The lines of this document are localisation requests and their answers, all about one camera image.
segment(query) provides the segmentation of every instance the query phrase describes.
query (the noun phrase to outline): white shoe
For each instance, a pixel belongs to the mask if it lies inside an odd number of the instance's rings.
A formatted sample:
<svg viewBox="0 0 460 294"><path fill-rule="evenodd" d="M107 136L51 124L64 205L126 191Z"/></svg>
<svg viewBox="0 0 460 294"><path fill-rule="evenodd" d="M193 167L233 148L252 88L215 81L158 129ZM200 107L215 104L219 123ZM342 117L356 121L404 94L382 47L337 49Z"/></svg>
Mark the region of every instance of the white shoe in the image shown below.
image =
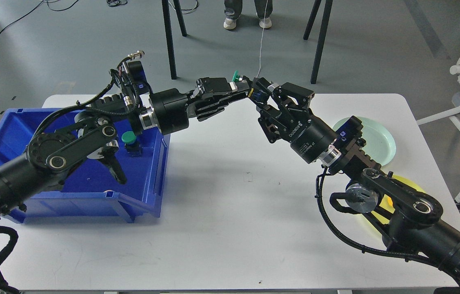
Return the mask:
<svg viewBox="0 0 460 294"><path fill-rule="evenodd" d="M224 24L222 26L227 30L233 30L237 26L237 21L235 19L231 19L227 17L224 20Z"/></svg>
<svg viewBox="0 0 460 294"><path fill-rule="evenodd" d="M271 19L269 17L267 18L260 18L259 19L259 26L264 29L269 29L271 28Z"/></svg>

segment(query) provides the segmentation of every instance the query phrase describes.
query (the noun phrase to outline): green cap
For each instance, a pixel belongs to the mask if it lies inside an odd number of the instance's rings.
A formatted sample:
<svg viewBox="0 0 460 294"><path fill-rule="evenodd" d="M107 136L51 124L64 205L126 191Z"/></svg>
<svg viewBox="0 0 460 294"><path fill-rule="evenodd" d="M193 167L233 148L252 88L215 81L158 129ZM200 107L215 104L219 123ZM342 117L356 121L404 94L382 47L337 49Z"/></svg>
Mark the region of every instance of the green cap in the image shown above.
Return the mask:
<svg viewBox="0 0 460 294"><path fill-rule="evenodd" d="M123 141L123 143L128 144L128 145L133 144L136 139L137 137L132 131L124 132L123 136L121 136L121 141Z"/></svg>
<svg viewBox="0 0 460 294"><path fill-rule="evenodd" d="M241 76L239 76L239 71L235 71L235 73L233 73L233 77L231 78L231 81L232 82L239 82L239 78Z"/></svg>

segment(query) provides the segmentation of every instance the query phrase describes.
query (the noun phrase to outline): black table leg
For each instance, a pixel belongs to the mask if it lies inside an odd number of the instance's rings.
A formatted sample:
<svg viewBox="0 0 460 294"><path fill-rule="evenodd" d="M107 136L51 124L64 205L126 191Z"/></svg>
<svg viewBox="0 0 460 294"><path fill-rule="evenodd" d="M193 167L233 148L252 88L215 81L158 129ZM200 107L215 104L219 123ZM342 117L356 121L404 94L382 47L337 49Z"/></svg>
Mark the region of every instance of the black table leg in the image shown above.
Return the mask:
<svg viewBox="0 0 460 294"><path fill-rule="evenodd" d="M176 58L173 52L172 25L170 24L170 8L168 0L162 0L164 31L166 32L166 44L168 47L168 61L170 62L170 76L172 80L177 80Z"/></svg>
<svg viewBox="0 0 460 294"><path fill-rule="evenodd" d="M181 11L181 4L179 4L179 0L173 0L173 6L176 8L177 20L179 21L179 27L181 28L181 35L186 37L187 28L184 25L183 12Z"/></svg>
<svg viewBox="0 0 460 294"><path fill-rule="evenodd" d="M331 6L333 0L326 0L324 5L324 15L322 17L321 31L319 32L319 41L317 41L317 51L315 52L315 60L313 61L313 70L311 71L310 83L317 82L317 74L321 65L322 51L324 49L324 40L326 39L327 25L329 23L329 15L331 14Z"/></svg>
<svg viewBox="0 0 460 294"><path fill-rule="evenodd" d="M308 19L308 24L306 25L306 30L304 31L304 40L307 40L310 37L311 28L313 27L313 22L315 22L315 17L321 6L321 0L315 0L313 2L313 8L311 9L310 18Z"/></svg>

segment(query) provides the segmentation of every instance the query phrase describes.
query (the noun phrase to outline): jeans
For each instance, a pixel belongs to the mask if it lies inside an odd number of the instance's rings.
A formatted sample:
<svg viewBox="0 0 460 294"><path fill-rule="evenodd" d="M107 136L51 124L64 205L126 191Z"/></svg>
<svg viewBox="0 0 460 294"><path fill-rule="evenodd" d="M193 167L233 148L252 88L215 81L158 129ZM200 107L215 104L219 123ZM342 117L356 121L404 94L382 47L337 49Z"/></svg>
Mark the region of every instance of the jeans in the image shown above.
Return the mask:
<svg viewBox="0 0 460 294"><path fill-rule="evenodd" d="M255 0L256 11L259 18L267 18L273 11L273 0ZM224 0L224 14L231 19L238 19L241 16L242 0Z"/></svg>

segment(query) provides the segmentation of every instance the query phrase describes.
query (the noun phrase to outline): blue container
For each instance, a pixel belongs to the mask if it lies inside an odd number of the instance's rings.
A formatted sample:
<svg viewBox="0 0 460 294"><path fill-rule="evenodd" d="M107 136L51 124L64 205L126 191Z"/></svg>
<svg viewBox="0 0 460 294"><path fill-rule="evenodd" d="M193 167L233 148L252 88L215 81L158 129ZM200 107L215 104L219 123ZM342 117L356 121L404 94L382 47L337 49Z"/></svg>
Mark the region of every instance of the blue container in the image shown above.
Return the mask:
<svg viewBox="0 0 460 294"><path fill-rule="evenodd" d="M0 165L19 156L32 134L45 117L56 109L8 109L0 122ZM73 124L77 112L55 121L46 132ZM130 131L127 120L116 122L121 135ZM121 216L133 222L135 216L161 214L162 188L170 135L163 136L157 128L137 136L142 146L141 157L131 157L122 147L116 153L127 176L121 185L108 169L96 160L86 160L65 182L61 191L41 192L25 201L27 212L14 209L4 216L23 223L35 216Z"/></svg>

